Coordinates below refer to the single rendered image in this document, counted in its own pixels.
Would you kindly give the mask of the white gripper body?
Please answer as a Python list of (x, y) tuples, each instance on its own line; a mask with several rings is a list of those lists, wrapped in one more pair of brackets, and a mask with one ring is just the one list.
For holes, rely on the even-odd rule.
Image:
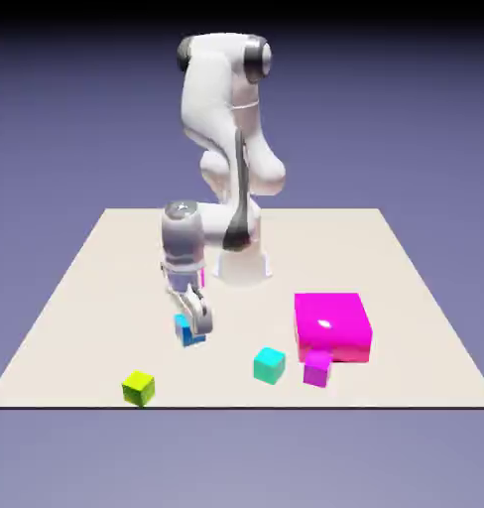
[(212, 332), (212, 312), (198, 287), (188, 284), (185, 292), (179, 292), (172, 286), (168, 286), (168, 293), (186, 316), (192, 334)]

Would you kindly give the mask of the small blue cube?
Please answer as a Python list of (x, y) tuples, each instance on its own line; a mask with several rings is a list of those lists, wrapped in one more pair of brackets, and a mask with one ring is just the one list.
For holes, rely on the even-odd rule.
[(174, 316), (175, 332), (183, 347), (188, 347), (197, 343), (205, 342), (205, 335), (195, 335), (184, 314)]

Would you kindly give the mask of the small cyan cube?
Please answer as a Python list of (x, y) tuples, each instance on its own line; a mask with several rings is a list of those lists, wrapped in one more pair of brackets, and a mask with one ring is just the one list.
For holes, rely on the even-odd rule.
[(285, 368), (285, 353), (271, 347), (262, 348), (253, 360), (254, 378), (270, 385), (280, 380)]

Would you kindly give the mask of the small yellow-green cube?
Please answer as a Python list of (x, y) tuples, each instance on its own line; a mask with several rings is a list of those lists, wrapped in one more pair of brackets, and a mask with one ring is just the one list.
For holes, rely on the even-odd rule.
[(145, 407), (155, 395), (155, 378), (135, 370), (122, 383), (123, 398), (138, 407)]

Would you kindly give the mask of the small purple cube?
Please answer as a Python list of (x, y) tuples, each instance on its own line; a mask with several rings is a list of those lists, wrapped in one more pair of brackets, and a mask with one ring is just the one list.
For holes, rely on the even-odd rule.
[(303, 364), (303, 383), (325, 388), (328, 381), (332, 357), (327, 351), (311, 350)]

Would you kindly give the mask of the large magenta box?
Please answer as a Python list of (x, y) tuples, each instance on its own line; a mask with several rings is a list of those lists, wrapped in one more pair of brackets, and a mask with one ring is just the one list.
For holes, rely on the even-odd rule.
[(295, 293), (299, 361), (326, 350), (335, 362), (369, 361), (373, 330), (357, 293)]

